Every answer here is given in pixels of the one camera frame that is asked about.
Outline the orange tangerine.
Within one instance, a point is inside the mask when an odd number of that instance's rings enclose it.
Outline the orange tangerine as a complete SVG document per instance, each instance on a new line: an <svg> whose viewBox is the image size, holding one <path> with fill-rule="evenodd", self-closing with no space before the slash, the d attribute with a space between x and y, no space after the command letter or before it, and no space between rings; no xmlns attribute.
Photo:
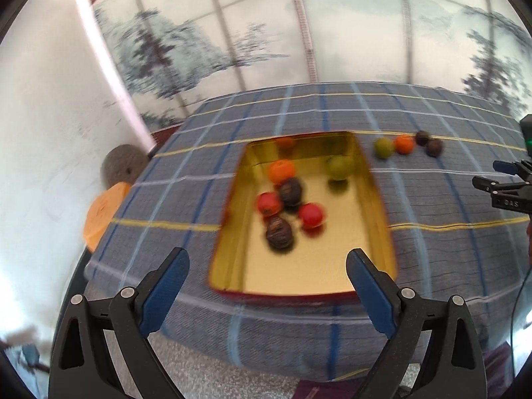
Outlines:
<svg viewBox="0 0 532 399"><path fill-rule="evenodd" d="M276 160L268 166L267 175L274 186L280 186L286 180L295 178L297 171L292 160Z"/></svg>
<svg viewBox="0 0 532 399"><path fill-rule="evenodd" d="M413 136L402 134L397 136L394 141L394 150L399 155L409 155L416 147L416 142Z"/></svg>

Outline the orange round cushion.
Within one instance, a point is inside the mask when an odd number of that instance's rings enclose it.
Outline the orange round cushion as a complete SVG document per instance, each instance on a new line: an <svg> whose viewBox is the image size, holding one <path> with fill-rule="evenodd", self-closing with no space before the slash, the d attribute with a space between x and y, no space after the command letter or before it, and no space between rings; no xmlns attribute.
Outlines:
<svg viewBox="0 0 532 399"><path fill-rule="evenodd" d="M95 252L131 187L132 185L126 182L116 183L101 193L89 207L83 228L83 239L90 253Z"/></svg>

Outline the orange tangerine in box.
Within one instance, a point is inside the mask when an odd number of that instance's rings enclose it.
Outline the orange tangerine in box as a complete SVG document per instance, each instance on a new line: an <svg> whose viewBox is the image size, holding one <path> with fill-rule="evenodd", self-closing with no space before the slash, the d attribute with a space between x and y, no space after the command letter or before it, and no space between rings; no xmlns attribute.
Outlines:
<svg viewBox="0 0 532 399"><path fill-rule="evenodd" d="M297 171L292 160L276 160L268 166L267 175L274 186L280 186L286 180L295 178Z"/></svg>

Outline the dark wrinkled fruit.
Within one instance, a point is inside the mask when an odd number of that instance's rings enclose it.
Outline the dark wrinkled fruit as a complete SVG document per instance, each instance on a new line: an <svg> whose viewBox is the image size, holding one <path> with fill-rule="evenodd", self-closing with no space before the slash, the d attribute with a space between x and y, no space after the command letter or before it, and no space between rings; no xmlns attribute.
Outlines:
<svg viewBox="0 0 532 399"><path fill-rule="evenodd" d="M427 141L425 152L431 158L439 158L444 151L445 144L441 139L432 138Z"/></svg>
<svg viewBox="0 0 532 399"><path fill-rule="evenodd" d="M277 251L288 250L294 243L294 234L290 223L279 216L271 217L268 221L265 238L270 248Z"/></svg>
<svg viewBox="0 0 532 399"><path fill-rule="evenodd" d="M431 140L431 135L426 131L417 131L415 134L415 142L420 147L425 147Z"/></svg>

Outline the painted folding screen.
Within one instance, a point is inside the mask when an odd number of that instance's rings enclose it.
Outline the painted folding screen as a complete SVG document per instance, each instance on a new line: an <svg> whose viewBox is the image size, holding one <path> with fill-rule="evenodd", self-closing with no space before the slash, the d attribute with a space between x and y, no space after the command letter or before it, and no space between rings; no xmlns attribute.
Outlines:
<svg viewBox="0 0 532 399"><path fill-rule="evenodd" d="M90 0L149 129L208 98L391 81L531 110L531 36L508 0Z"/></svg>

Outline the red round fruit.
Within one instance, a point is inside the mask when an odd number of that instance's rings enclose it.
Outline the red round fruit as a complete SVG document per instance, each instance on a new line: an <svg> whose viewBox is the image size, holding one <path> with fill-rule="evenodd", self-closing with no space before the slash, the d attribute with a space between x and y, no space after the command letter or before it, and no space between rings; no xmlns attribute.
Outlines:
<svg viewBox="0 0 532 399"><path fill-rule="evenodd" d="M326 213L323 207L317 203L305 203L299 207L298 216L302 228L311 230L323 224Z"/></svg>

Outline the red gold tin box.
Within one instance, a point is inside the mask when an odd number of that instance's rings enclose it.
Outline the red gold tin box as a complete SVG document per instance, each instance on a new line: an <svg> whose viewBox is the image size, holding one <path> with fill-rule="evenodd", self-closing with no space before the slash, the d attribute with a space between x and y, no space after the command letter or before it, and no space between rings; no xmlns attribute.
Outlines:
<svg viewBox="0 0 532 399"><path fill-rule="evenodd" d="M355 297L351 249L398 274L386 208L352 132L248 143L211 258L208 285L235 301L310 305Z"/></svg>

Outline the green fruit with stem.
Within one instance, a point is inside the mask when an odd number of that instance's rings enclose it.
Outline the green fruit with stem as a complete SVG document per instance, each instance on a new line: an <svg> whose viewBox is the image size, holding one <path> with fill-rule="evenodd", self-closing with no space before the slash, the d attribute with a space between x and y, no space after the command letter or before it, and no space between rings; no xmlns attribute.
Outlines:
<svg viewBox="0 0 532 399"><path fill-rule="evenodd" d="M333 181L345 181L354 172L352 158L345 155L334 155L328 158L327 175Z"/></svg>

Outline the red fruit in box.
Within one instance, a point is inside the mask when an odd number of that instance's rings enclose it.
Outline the red fruit in box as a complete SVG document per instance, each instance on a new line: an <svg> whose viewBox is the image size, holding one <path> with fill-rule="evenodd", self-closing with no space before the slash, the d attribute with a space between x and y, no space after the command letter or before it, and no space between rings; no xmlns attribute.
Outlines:
<svg viewBox="0 0 532 399"><path fill-rule="evenodd" d="M263 192L256 199L256 207L263 217L271 217L283 210L283 203L277 192Z"/></svg>

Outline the grey plaid tablecloth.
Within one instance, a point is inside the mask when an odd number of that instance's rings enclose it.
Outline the grey plaid tablecloth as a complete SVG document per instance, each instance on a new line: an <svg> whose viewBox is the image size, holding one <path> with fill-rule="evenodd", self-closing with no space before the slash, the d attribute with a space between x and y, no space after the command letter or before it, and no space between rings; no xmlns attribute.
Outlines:
<svg viewBox="0 0 532 399"><path fill-rule="evenodd" d="M385 343L346 258L361 249L418 296L461 296L480 345L531 311L527 216L474 177L521 160L509 109L471 88L383 82L270 87L202 104L100 240L86 278L137 286L176 248L190 273L146 328L234 366L336 380Z"/></svg>

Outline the green round fruit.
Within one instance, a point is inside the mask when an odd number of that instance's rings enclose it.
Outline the green round fruit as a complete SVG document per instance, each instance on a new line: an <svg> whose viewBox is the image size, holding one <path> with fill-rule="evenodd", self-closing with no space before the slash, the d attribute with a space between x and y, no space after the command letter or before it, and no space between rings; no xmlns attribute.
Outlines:
<svg viewBox="0 0 532 399"><path fill-rule="evenodd" d="M378 137L373 142L374 156L379 160L389 159L395 152L394 143L386 137Z"/></svg>

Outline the dark fruit in box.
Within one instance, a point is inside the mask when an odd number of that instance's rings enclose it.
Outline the dark fruit in box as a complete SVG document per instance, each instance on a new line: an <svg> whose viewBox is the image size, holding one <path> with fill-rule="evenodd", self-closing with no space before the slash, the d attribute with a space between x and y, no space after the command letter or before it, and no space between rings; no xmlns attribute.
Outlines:
<svg viewBox="0 0 532 399"><path fill-rule="evenodd" d="M289 210L299 208L302 203L303 187L298 178L288 178L277 187L280 201Z"/></svg>

